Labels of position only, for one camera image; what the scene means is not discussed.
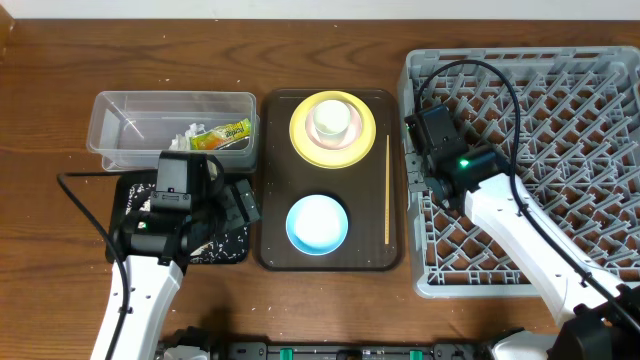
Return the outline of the blue bowl with rice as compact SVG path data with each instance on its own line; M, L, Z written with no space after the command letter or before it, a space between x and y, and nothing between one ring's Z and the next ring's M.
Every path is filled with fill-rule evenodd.
M285 231L289 242L301 253L324 256L345 241L349 219L345 208L327 195L309 195L289 210Z

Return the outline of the white tissue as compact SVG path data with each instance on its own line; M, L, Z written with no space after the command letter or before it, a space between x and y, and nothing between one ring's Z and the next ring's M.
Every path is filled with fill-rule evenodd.
M177 134L169 147L172 151L190 151L191 139L205 132L203 124L192 123L183 134Z

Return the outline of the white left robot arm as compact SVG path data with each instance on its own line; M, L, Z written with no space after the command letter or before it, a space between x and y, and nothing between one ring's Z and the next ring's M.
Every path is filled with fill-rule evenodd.
M132 191L129 210L113 229L124 269L113 266L93 359L153 359L187 267L236 264L248 254L249 226L260 219L248 180L225 183L211 201L222 213L208 223L182 212L145 211L156 197L151 184Z

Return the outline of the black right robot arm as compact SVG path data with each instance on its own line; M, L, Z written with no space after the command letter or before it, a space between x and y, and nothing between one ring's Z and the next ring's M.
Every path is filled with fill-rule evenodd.
M409 183L466 216L522 271L560 331L513 331L483 347L489 359L636 359L639 290L575 245L490 146L409 153Z

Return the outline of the green snack wrapper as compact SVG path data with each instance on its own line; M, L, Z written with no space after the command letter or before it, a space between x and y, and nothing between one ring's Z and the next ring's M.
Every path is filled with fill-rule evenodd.
M218 150L247 138L251 133L251 123L245 118L236 123L215 127L190 138L191 150Z

